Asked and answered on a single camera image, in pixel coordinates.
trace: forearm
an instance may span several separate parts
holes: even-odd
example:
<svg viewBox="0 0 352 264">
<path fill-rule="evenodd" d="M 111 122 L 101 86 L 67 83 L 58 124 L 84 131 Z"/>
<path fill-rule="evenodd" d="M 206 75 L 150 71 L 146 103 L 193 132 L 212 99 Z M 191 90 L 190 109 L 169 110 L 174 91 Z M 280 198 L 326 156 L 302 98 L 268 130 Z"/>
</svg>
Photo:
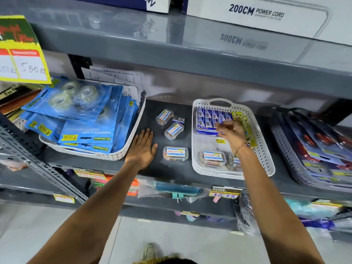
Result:
<svg viewBox="0 0 352 264">
<path fill-rule="evenodd" d="M 237 156 L 241 161 L 253 212 L 264 242 L 266 246 L 271 243 L 269 248 L 267 246 L 268 252 L 273 249 L 273 243 L 277 243 L 284 248 L 321 260 L 309 233 L 267 176 L 254 152 L 246 146 L 239 150 Z"/>
<path fill-rule="evenodd" d="M 99 260 L 139 166 L 124 164 L 102 189 L 90 197 L 28 262 L 91 263 Z"/>
</svg>

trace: gold beaded bracelet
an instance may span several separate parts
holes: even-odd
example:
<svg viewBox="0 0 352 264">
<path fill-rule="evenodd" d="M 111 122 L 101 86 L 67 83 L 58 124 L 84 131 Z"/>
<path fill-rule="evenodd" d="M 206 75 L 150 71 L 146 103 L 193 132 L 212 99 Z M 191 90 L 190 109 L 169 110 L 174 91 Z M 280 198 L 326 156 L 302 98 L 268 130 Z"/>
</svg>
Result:
<svg viewBox="0 0 352 264">
<path fill-rule="evenodd" d="M 236 151 L 233 153 L 233 155 L 236 156 L 238 150 L 240 150 L 240 148 L 242 148 L 243 146 L 246 146 L 246 145 L 248 145 L 248 144 L 243 144 L 243 145 L 239 146 L 239 147 L 236 149 Z"/>
</svg>

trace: floor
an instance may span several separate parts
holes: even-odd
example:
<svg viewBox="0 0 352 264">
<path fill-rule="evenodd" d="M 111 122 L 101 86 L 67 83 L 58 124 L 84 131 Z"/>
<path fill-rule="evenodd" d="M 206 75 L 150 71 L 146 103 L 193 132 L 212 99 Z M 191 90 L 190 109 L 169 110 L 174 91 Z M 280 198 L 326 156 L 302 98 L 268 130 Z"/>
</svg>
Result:
<svg viewBox="0 0 352 264">
<path fill-rule="evenodd" d="M 0 259 L 25 264 L 73 210 L 0 203 Z M 326 264 L 350 263 L 352 245 L 333 243 L 317 229 L 310 230 Z M 144 246 L 155 242 L 167 255 L 179 253 L 199 264 L 260 263 L 269 260 L 258 237 L 230 231 L 167 222 L 119 217 L 106 243 L 100 264 L 131 264 Z"/>
</svg>

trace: tape roll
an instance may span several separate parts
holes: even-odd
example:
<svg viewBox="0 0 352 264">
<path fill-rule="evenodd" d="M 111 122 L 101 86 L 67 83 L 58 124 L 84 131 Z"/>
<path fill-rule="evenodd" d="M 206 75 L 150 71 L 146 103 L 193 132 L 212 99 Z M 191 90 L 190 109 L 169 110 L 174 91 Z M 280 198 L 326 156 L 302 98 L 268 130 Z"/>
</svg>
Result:
<svg viewBox="0 0 352 264">
<path fill-rule="evenodd" d="M 110 118 L 110 109 L 108 108 L 108 106 L 104 106 L 103 110 L 98 116 L 98 120 L 106 120 L 108 118 Z"/>
<path fill-rule="evenodd" d="M 80 88 L 80 83 L 75 80 L 69 81 L 62 86 L 64 93 L 68 94 L 69 96 L 73 96 L 73 94 L 79 92 Z"/>
<path fill-rule="evenodd" d="M 94 102 L 98 99 L 98 90 L 93 85 L 86 85 L 81 88 L 80 91 L 82 100 L 86 103 Z"/>
<path fill-rule="evenodd" d="M 56 111 L 65 111 L 71 108 L 73 102 L 67 93 L 60 93 L 53 96 L 48 103 Z"/>
</svg>

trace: person's left hand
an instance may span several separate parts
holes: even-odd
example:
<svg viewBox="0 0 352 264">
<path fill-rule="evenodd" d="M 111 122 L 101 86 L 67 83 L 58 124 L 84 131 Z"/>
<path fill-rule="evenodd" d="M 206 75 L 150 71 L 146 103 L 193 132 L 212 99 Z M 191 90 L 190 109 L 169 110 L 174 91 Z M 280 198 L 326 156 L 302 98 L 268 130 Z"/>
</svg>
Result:
<svg viewBox="0 0 352 264">
<path fill-rule="evenodd" d="M 140 170 L 148 167 L 155 157 L 158 144 L 152 147 L 153 132 L 150 129 L 142 130 L 140 135 L 136 135 L 131 143 L 131 147 L 127 152 L 125 163 L 133 163 L 138 165 Z"/>
</svg>

